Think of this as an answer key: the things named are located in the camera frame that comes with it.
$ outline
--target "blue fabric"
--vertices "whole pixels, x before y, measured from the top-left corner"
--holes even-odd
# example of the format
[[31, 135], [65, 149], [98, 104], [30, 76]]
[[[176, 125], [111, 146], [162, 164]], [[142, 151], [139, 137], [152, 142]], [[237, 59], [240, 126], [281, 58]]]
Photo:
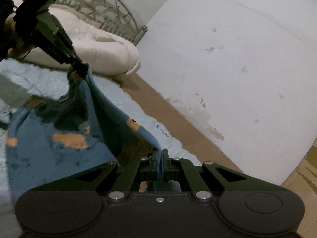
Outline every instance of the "blue fabric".
[[[125, 164], [124, 159], [132, 160], [144, 152], [135, 151], [140, 146], [151, 149], [146, 153], [159, 152], [159, 169], [157, 140], [142, 126], [135, 131], [127, 124], [129, 116], [97, 88], [91, 72], [80, 82], [69, 78], [69, 85], [69, 92], [59, 100], [45, 100], [34, 107], [26, 103], [10, 120], [6, 152], [13, 203], [31, 188], [107, 161]], [[53, 138], [68, 134], [82, 138], [79, 146], [86, 146], [68, 146]]]

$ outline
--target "bed frame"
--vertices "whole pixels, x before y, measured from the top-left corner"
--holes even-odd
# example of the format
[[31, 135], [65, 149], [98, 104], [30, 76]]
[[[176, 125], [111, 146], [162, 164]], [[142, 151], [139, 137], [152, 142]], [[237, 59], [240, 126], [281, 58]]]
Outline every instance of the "bed frame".
[[56, 4], [76, 10], [97, 23], [99, 29], [116, 34], [134, 45], [147, 32], [147, 26], [138, 27], [130, 10], [121, 0], [58, 0]]

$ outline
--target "blue cloth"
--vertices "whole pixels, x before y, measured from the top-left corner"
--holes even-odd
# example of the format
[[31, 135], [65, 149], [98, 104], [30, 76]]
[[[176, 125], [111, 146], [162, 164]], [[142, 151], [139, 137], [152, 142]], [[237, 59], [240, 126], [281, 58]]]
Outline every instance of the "blue cloth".
[[32, 97], [10, 120], [6, 152], [13, 203], [31, 188], [107, 161], [124, 165], [157, 150], [161, 167], [157, 140], [104, 96], [90, 71], [83, 80], [70, 74], [69, 86], [57, 101]]

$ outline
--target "silver screw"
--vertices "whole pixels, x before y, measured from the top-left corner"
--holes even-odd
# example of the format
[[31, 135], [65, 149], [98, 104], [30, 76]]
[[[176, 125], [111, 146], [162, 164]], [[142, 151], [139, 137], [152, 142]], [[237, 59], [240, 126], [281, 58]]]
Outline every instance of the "silver screw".
[[196, 193], [196, 197], [202, 200], [206, 200], [211, 197], [211, 193], [208, 191], [199, 191]]
[[119, 200], [124, 197], [124, 193], [121, 191], [112, 191], [109, 193], [109, 198], [112, 198], [113, 200]]
[[156, 201], [159, 202], [159, 203], [162, 203], [164, 201], [164, 199], [163, 198], [157, 198]]

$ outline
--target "metal headboard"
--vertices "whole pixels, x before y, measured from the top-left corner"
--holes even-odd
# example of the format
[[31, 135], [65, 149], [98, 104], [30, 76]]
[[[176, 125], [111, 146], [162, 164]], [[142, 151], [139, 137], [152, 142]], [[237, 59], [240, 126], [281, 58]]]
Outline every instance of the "metal headboard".
[[121, 0], [58, 0], [56, 3], [73, 8], [98, 23], [99, 29], [116, 34], [134, 45], [147, 32], [147, 26], [138, 27]]

